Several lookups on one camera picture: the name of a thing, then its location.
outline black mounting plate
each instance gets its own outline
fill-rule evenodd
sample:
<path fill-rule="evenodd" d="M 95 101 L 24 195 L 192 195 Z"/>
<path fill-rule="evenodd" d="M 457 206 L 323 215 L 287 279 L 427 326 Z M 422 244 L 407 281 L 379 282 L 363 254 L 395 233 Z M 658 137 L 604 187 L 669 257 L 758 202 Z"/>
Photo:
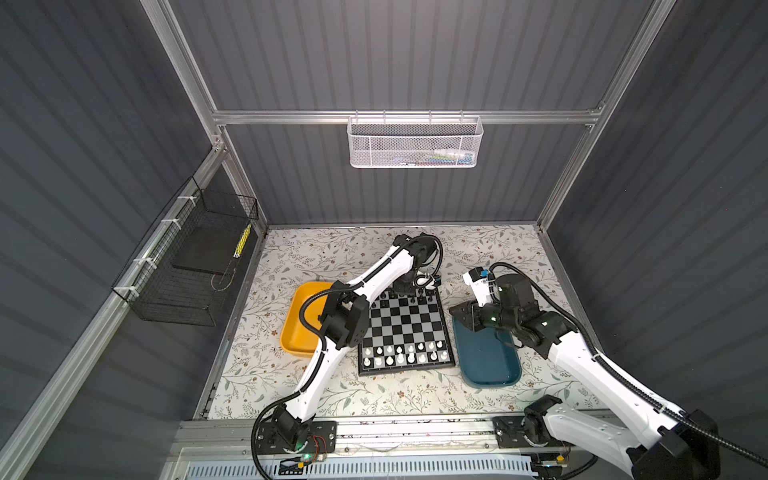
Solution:
<path fill-rule="evenodd" d="M 312 422 L 310 435 L 325 439 L 325 443 L 318 441 L 318 453 L 333 453 L 336 450 L 336 425 L 336 422 Z M 262 422 L 256 432 L 256 453 L 258 455 L 282 455 L 286 453 L 285 450 L 293 449 L 293 445 L 288 445 L 283 437 L 277 434 L 273 422 Z M 301 453 L 314 452 L 315 444 L 310 436 L 307 446 Z"/>
<path fill-rule="evenodd" d="M 519 449 L 522 447 L 531 447 L 528 440 L 525 439 L 523 430 L 523 415 L 510 415 L 506 417 L 493 417 L 493 430 L 496 435 L 496 442 L 500 449 Z M 545 447 L 562 447 L 560 440 L 550 440 Z"/>

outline white mesh basket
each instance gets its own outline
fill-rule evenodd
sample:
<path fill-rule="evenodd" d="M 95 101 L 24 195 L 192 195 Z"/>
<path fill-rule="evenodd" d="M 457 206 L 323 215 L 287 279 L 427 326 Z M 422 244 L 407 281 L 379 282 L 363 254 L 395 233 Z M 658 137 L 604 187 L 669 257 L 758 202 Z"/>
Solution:
<path fill-rule="evenodd" d="M 356 168 L 471 168 L 477 164 L 480 117 L 350 117 L 349 162 Z"/>

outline yellow marker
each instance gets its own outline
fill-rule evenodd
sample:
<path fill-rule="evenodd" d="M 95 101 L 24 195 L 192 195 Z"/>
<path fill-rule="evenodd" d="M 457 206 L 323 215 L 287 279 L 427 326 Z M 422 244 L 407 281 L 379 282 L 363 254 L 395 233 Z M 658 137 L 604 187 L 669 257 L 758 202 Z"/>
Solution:
<path fill-rule="evenodd" d="M 250 235 L 250 223 L 247 227 L 245 227 L 245 230 L 243 230 L 243 234 L 240 235 L 240 242 L 237 243 L 237 248 L 235 249 L 235 258 L 240 258 L 240 255 L 243 253 L 243 248 L 245 247 L 245 242 L 248 240 L 248 236 Z"/>

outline black wire basket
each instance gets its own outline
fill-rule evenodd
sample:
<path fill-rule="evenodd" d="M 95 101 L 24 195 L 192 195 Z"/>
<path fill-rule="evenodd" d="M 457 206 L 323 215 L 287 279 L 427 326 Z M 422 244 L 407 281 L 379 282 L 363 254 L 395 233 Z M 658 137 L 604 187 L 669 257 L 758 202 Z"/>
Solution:
<path fill-rule="evenodd" d="M 113 291 L 143 320 L 199 326 L 226 323 L 256 247 L 257 219 L 255 198 L 198 189 L 174 219 L 161 220 L 167 226 L 150 253 L 124 267 L 118 279 L 133 262 L 140 262 L 133 282 L 113 285 Z M 222 238 L 227 241 L 206 243 Z M 192 243 L 197 249 L 190 250 Z M 223 266 L 220 270 L 205 265 L 214 250 Z M 202 265 L 190 265 L 197 261 Z"/>

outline wire basket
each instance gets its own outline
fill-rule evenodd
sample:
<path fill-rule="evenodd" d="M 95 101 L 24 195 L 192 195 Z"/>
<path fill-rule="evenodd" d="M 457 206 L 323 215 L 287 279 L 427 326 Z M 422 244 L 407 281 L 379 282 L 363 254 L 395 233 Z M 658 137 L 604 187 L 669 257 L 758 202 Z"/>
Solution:
<path fill-rule="evenodd" d="M 349 162 L 356 168 L 471 168 L 482 140 L 480 117 L 350 117 Z"/>
<path fill-rule="evenodd" d="M 175 218 L 161 220 L 167 225 L 152 251 L 126 265 L 124 272 L 131 263 L 141 263 L 133 281 L 129 285 L 113 285 L 113 291 L 143 320 L 200 326 L 226 323 L 257 243 L 253 231 L 257 212 L 253 197 L 198 189 L 187 198 Z M 198 228 L 240 238 L 240 255 L 235 257 L 233 252 L 223 274 L 174 266 L 184 242 Z M 246 229 L 248 235 L 243 243 Z"/>

